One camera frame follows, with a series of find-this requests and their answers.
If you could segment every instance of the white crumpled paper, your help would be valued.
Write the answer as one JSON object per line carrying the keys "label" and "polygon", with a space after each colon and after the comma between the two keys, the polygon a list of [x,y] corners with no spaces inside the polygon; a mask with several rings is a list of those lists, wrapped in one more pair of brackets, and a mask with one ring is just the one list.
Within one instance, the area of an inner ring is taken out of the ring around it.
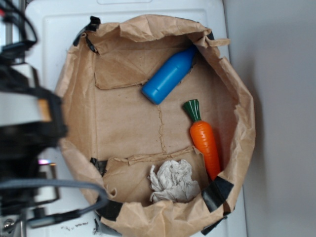
{"label": "white crumpled paper", "polygon": [[186,160],[168,160],[162,164],[157,174],[154,168],[155,165],[148,177],[152,182],[150,188],[154,190],[150,196],[153,203],[161,200],[189,202],[200,193],[198,182],[191,178],[192,167]]}

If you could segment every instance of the paper bag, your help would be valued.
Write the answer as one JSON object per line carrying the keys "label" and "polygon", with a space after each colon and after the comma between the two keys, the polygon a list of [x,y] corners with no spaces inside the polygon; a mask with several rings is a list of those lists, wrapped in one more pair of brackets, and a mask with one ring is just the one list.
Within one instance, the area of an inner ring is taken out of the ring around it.
{"label": "paper bag", "polygon": [[[101,221],[127,237],[188,237],[221,220],[235,207],[255,142],[253,99],[198,22],[142,15],[123,23],[84,28],[69,49],[56,92],[63,97],[69,126],[61,141],[75,179],[102,185],[111,202]],[[160,104],[142,93],[145,84],[174,53],[194,43],[191,71]],[[211,183],[189,135],[182,105],[200,102],[201,116],[214,130],[222,172]],[[108,161],[102,177],[90,159]],[[149,203],[152,164],[186,159],[202,192],[189,203]],[[97,194],[83,190],[94,203]]]}

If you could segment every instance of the toy carrot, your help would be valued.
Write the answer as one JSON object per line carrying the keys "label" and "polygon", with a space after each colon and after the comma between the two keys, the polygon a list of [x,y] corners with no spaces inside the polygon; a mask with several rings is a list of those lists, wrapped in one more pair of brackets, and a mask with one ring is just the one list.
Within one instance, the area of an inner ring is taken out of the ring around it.
{"label": "toy carrot", "polygon": [[208,176],[214,180],[221,172],[218,153],[212,127],[202,121],[199,113],[198,100],[190,100],[183,105],[183,109],[191,117],[193,125],[190,128],[195,147],[203,153],[205,168]]}

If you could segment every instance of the green carrot top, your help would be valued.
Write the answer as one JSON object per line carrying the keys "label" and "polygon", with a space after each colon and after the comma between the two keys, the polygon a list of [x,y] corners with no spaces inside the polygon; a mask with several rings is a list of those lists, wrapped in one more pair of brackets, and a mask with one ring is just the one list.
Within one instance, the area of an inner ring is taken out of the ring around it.
{"label": "green carrot top", "polygon": [[183,105],[183,109],[187,112],[193,122],[201,121],[201,115],[199,113],[198,100],[189,100]]}

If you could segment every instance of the blue plastic bottle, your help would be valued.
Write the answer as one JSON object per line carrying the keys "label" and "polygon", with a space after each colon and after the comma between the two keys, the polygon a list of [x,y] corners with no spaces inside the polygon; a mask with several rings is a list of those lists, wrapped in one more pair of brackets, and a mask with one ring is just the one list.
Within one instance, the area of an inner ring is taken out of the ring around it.
{"label": "blue plastic bottle", "polygon": [[156,74],[143,86],[143,94],[154,104],[160,104],[189,72],[197,47],[172,55]]}

